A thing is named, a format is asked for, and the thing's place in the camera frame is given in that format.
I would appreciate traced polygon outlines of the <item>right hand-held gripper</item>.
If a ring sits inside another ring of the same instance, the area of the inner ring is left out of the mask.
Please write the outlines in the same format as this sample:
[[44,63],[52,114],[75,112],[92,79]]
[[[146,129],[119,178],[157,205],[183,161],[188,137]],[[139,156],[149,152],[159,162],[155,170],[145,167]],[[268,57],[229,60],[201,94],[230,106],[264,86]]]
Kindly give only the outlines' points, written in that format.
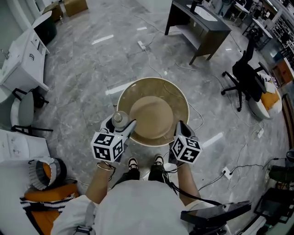
[[169,163],[178,164],[184,162],[194,164],[201,153],[202,145],[198,141],[195,132],[188,124],[178,121],[176,136],[169,151]]

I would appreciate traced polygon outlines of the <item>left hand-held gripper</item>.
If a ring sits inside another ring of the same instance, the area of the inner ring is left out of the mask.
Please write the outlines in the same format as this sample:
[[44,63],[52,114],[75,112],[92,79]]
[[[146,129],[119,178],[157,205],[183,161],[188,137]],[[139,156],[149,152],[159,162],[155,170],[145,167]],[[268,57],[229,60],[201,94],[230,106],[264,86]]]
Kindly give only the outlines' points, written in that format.
[[124,143],[136,128],[136,120],[131,120],[123,128],[115,129],[112,123],[113,114],[109,115],[100,125],[100,131],[95,132],[91,149],[93,157],[105,162],[119,162],[125,151]]

